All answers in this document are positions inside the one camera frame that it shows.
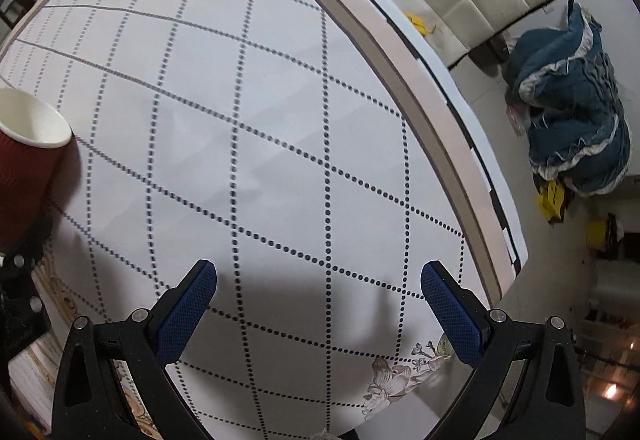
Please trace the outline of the red ribbed paper cup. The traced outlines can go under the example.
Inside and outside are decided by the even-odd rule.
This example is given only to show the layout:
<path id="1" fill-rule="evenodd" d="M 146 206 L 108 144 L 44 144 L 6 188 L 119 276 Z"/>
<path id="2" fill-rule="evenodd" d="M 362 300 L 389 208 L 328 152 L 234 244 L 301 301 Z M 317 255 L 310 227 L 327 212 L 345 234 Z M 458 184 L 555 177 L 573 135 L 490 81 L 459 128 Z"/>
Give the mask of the red ribbed paper cup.
<path id="1" fill-rule="evenodd" d="M 72 140 L 66 119 L 23 90 L 1 89 L 1 250 L 37 220 L 56 164 Z"/>

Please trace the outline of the yellow black object on floor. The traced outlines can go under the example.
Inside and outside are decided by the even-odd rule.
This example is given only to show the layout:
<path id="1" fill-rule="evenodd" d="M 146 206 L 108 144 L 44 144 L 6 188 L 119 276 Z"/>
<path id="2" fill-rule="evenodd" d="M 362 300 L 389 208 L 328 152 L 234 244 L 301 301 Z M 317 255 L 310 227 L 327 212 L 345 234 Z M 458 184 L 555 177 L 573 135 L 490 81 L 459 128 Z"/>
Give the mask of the yellow black object on floor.
<path id="1" fill-rule="evenodd" d="M 559 180 L 535 178 L 537 205 L 549 225 L 562 223 L 567 208 L 575 200 L 575 192 L 565 187 Z"/>

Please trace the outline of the blue ruffled cloth bundle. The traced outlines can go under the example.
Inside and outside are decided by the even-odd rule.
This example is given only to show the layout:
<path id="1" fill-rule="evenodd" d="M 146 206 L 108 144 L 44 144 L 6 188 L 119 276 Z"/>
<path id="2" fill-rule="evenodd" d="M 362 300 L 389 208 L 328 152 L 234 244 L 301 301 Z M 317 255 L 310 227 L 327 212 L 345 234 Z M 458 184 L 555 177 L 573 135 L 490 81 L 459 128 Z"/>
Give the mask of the blue ruffled cloth bundle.
<path id="1" fill-rule="evenodd" d="M 532 171 L 583 197 L 612 192 L 632 145 L 602 26 L 568 0 L 562 28 L 524 32 L 503 69 L 506 101 L 528 140 Z"/>

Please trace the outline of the patterned white tablecloth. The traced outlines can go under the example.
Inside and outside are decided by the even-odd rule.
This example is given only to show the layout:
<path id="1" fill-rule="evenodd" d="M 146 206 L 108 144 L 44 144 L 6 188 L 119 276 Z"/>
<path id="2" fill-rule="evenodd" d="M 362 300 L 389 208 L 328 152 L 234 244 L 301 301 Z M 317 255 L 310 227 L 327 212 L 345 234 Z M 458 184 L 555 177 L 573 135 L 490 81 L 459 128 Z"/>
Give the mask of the patterned white tablecloth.
<path id="1" fill-rule="evenodd" d="M 460 384 L 422 267 L 491 305 L 523 256 L 480 122 L 394 4 L 39 0 L 1 82 L 73 130 L 35 270 L 52 329 L 10 364 L 39 426 L 76 318 L 126 319 L 207 259 L 168 373 L 213 437 L 428 434 Z"/>

